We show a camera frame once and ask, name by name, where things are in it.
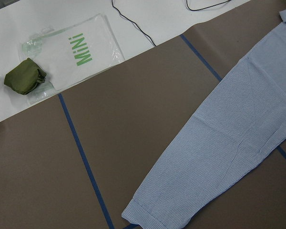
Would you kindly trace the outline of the clear plastic MiNi bag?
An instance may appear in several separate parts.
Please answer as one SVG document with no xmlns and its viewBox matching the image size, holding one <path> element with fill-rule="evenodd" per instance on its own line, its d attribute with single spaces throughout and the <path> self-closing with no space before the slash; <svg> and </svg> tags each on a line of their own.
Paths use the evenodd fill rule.
<svg viewBox="0 0 286 229">
<path fill-rule="evenodd" d="M 32 59 L 46 72 L 46 83 L 31 93 L 29 103 L 62 91 L 124 61 L 107 17 L 97 14 L 82 22 L 36 33 L 18 46 L 21 60 Z"/>
</svg>

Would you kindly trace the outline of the green folded cloth pouch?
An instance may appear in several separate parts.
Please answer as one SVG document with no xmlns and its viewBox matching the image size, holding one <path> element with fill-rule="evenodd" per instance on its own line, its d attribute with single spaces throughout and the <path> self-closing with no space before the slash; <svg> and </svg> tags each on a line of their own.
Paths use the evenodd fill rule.
<svg viewBox="0 0 286 229">
<path fill-rule="evenodd" d="M 19 94 L 27 95 L 44 83 L 46 76 L 47 73 L 38 64 L 27 58 L 6 74 L 4 85 Z"/>
</svg>

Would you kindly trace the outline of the light blue striped shirt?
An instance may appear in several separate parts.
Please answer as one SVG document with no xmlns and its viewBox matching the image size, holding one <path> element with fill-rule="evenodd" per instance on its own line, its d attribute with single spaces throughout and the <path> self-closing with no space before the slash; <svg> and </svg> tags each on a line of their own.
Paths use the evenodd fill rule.
<svg viewBox="0 0 286 229">
<path fill-rule="evenodd" d="M 122 217 L 181 229 L 286 139 L 286 10 L 161 154 Z"/>
</svg>

